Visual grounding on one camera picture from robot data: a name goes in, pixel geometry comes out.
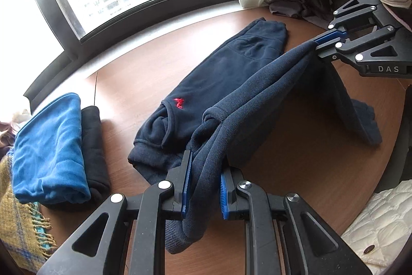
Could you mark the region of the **yellow plaid fringed blanket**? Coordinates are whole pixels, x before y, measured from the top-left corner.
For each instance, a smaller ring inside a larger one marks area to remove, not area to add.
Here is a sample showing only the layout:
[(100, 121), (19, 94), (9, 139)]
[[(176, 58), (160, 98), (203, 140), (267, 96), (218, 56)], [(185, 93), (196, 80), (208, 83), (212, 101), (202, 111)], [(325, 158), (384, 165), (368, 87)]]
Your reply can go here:
[(22, 204), (13, 192), (13, 150), (1, 159), (1, 241), (17, 266), (36, 273), (57, 249), (50, 219), (37, 202)]

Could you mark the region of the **navy blue sweatpants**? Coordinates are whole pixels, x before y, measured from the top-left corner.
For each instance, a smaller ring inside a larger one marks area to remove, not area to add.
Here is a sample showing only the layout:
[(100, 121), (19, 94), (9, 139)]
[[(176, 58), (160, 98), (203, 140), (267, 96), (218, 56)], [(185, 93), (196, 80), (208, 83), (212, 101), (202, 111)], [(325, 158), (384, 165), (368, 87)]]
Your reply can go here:
[(191, 151), (186, 218), (166, 223), (166, 250), (183, 252), (202, 238), (217, 203), (222, 166), (239, 166), (274, 128), (292, 91), (319, 103), (368, 145), (382, 141), (374, 109), (352, 99), (314, 40), (285, 49), (282, 22), (254, 20), (197, 65), (138, 130), (128, 161), (151, 184)]

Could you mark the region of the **left pink curtain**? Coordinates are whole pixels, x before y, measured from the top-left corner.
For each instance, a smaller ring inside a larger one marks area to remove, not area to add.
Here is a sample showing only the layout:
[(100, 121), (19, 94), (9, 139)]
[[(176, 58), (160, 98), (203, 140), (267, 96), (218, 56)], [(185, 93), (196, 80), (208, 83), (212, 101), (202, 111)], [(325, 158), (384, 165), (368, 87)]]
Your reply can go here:
[(30, 120), (31, 114), (28, 111), (14, 113), (1, 120), (1, 153), (2, 159), (14, 146), (19, 130)]

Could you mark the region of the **black window frame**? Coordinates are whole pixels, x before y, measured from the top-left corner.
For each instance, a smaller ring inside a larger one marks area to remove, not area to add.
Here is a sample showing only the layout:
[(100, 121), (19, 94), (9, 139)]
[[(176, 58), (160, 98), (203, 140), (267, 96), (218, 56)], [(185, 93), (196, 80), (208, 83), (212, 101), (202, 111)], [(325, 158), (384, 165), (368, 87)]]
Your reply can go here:
[(180, 15), (236, 0), (149, 0), (80, 36), (80, 23), (67, 0), (36, 0), (46, 24), (63, 48), (25, 91), (35, 110), (64, 80), (88, 61), (149, 27)]

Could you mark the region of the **folded black garment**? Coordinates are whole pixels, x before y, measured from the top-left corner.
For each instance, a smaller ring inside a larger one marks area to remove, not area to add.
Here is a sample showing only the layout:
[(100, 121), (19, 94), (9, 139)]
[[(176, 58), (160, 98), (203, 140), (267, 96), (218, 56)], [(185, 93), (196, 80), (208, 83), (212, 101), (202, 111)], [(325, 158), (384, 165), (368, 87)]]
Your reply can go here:
[(92, 105), (81, 110), (82, 115), (82, 155), (87, 184), (91, 199), (74, 204), (61, 202), (46, 204), (45, 207), (64, 212), (81, 212), (96, 207), (108, 197), (111, 183), (103, 149), (103, 131), (99, 109)]

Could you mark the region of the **folded blue garment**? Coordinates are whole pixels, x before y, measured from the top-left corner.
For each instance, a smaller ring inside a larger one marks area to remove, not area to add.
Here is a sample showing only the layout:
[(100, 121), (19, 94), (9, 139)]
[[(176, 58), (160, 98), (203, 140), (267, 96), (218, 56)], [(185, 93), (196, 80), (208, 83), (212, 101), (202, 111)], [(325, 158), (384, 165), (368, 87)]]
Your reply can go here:
[(82, 155), (80, 97), (64, 94), (18, 132), (12, 182), (23, 204), (82, 204), (91, 199)]

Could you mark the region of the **white quilted bedding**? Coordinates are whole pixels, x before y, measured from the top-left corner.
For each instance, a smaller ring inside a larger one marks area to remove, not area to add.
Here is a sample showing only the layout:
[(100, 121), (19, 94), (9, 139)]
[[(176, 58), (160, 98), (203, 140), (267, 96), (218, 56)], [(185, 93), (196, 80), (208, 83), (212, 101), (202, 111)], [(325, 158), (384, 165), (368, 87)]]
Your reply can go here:
[(411, 235), (411, 180), (375, 193), (341, 235), (372, 274), (382, 274)]

